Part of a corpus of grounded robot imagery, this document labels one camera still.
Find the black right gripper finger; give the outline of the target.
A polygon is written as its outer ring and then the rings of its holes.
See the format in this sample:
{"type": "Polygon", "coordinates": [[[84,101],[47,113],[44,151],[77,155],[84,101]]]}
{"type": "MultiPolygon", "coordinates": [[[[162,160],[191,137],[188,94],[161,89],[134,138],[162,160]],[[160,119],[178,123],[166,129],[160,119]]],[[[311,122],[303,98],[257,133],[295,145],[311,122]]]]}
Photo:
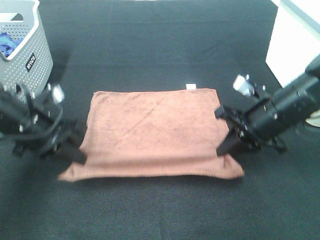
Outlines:
{"type": "Polygon", "coordinates": [[[235,129],[230,130],[220,145],[216,148],[218,156],[228,154],[234,146],[237,145],[238,135],[235,129]]]}
{"type": "Polygon", "coordinates": [[[224,119],[226,116],[226,110],[223,105],[219,106],[217,109],[214,110],[214,116],[216,119],[224,119]]]}

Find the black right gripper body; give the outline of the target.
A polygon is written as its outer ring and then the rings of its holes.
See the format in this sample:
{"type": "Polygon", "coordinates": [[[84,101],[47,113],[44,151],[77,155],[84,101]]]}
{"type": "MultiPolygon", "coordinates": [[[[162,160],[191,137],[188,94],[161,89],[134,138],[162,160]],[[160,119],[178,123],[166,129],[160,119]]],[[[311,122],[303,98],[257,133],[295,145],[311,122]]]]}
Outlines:
{"type": "Polygon", "coordinates": [[[280,153],[284,152],[287,147],[279,134],[287,128],[286,98],[258,90],[254,90],[251,97],[257,102],[246,111],[224,105],[224,120],[231,125],[230,130],[237,133],[237,144],[230,152],[239,147],[251,150],[271,147],[280,153]]]}

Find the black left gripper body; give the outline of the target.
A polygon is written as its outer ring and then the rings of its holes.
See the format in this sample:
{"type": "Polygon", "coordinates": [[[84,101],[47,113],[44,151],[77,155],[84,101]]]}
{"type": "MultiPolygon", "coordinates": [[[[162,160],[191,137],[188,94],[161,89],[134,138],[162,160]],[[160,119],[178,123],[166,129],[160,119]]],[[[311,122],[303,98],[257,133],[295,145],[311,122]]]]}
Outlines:
{"type": "Polygon", "coordinates": [[[21,157],[29,151],[45,159],[48,156],[60,155],[60,146],[64,143],[80,147],[80,122],[75,119],[65,119],[59,104],[54,108],[57,110],[56,116],[52,109],[36,110],[30,128],[13,137],[14,155],[21,157]]]}

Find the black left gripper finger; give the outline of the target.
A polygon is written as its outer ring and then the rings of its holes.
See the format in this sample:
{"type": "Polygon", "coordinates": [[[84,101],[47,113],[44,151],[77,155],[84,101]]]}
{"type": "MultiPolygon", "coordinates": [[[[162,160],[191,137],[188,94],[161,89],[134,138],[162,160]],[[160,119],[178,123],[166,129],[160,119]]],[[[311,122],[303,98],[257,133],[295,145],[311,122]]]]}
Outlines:
{"type": "Polygon", "coordinates": [[[87,161],[86,154],[69,142],[65,142],[60,146],[59,154],[66,160],[73,163],[84,165],[87,161]]]}

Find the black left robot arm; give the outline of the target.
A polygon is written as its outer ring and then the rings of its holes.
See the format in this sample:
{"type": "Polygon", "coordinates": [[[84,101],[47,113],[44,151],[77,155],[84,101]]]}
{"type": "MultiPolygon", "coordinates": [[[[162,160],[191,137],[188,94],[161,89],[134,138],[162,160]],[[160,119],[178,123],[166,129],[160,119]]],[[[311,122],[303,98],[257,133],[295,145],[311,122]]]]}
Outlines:
{"type": "Polygon", "coordinates": [[[25,151],[40,159],[60,156],[85,164],[80,150],[87,126],[77,119],[67,119],[61,106],[65,94],[59,84],[47,84],[35,95],[23,83],[10,92],[0,87],[0,137],[15,144],[12,152],[21,157],[25,151]]]}

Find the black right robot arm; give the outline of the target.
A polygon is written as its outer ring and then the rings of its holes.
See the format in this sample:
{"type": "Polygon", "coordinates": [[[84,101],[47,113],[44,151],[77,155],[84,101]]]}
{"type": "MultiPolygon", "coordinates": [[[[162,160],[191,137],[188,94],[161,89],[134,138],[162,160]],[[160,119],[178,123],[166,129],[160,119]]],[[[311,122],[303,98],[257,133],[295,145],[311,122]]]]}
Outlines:
{"type": "Polygon", "coordinates": [[[246,111],[221,105],[214,111],[216,119],[225,120],[230,130],[216,148],[219,156],[244,147],[250,150],[262,146],[287,150],[279,135],[312,117],[320,109],[320,58],[315,57],[304,72],[274,94],[264,85],[250,80],[248,75],[237,75],[233,88],[256,103],[246,111]]]}

